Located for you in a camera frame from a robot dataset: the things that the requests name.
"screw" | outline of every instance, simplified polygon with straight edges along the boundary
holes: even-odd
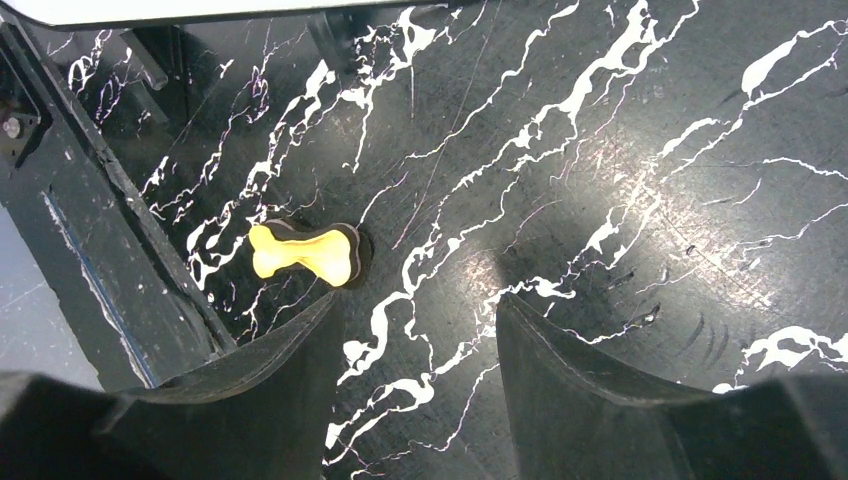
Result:
[[[3,131],[9,138],[18,138],[21,136],[21,121],[12,117],[3,122]]]

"bone-shaped toy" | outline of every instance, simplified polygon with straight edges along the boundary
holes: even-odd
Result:
[[[368,240],[345,223],[302,232],[283,220],[268,220],[247,236],[254,249],[253,270],[260,278],[303,266],[334,287],[353,286],[362,280],[371,253]]]

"black marble-patterned surface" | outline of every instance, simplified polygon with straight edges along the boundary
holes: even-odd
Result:
[[[372,239],[328,478],[513,478],[504,292],[702,389],[846,367],[846,19],[829,0],[384,9],[352,76],[301,17],[192,25],[177,128],[128,93],[113,32],[40,40],[239,342],[325,291],[259,281],[252,224]]]

